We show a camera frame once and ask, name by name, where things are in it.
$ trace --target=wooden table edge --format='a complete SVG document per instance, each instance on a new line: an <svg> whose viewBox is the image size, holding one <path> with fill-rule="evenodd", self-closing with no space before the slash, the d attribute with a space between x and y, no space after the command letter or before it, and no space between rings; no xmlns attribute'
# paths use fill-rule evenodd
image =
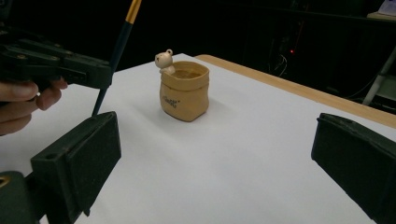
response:
<svg viewBox="0 0 396 224"><path fill-rule="evenodd" d="M281 90L303 96L304 98L313 100L315 102L329 105L347 113L387 125L391 128L396 128L396 115L387 113L385 111L378 110L367 105L358 104L341 97L331 95L324 91L318 91L280 77L275 77L264 72L245 67L237 63L228 62L212 55L201 54L195 56L195 58L238 73L240 75L256 79L262 83L280 88Z"/></svg>

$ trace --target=table surface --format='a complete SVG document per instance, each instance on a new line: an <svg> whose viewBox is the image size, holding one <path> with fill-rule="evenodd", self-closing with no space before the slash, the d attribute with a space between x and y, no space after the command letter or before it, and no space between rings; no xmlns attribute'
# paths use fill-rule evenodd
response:
<svg viewBox="0 0 396 224"><path fill-rule="evenodd" d="M209 68L208 110L193 122L165 114L154 62L116 73L100 113L118 115L122 158L77 223L374 223L310 153L320 113L396 141L392 123L382 124L394 117L209 55L176 61ZM88 118L97 94L70 85L61 102L2 136L0 171L28 175L30 158Z"/></svg>

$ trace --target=tan paper cup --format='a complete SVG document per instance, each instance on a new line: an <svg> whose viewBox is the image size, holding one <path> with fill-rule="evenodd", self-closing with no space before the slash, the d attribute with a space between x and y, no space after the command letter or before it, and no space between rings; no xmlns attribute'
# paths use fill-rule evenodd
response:
<svg viewBox="0 0 396 224"><path fill-rule="evenodd" d="M161 107L170 116L193 121L209 107L209 69L194 62L174 62L174 74L161 74Z"/></svg>

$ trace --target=dark background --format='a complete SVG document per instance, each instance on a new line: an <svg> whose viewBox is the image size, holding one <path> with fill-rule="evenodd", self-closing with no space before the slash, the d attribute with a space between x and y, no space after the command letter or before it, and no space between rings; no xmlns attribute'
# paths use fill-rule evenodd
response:
<svg viewBox="0 0 396 224"><path fill-rule="evenodd" d="M143 0L117 70L167 49L211 54L359 102L396 44L395 22L366 19L382 2ZM7 25L109 60L130 5L14 0Z"/></svg>

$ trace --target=human hand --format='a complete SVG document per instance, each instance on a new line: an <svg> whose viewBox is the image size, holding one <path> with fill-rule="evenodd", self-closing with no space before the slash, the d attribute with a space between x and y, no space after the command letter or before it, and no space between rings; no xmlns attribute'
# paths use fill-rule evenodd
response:
<svg viewBox="0 0 396 224"><path fill-rule="evenodd" d="M61 79L51 81L51 86L38 94L34 82L0 82L0 134L15 133L24 128L37 110L47 110L62 96L67 83Z"/></svg>

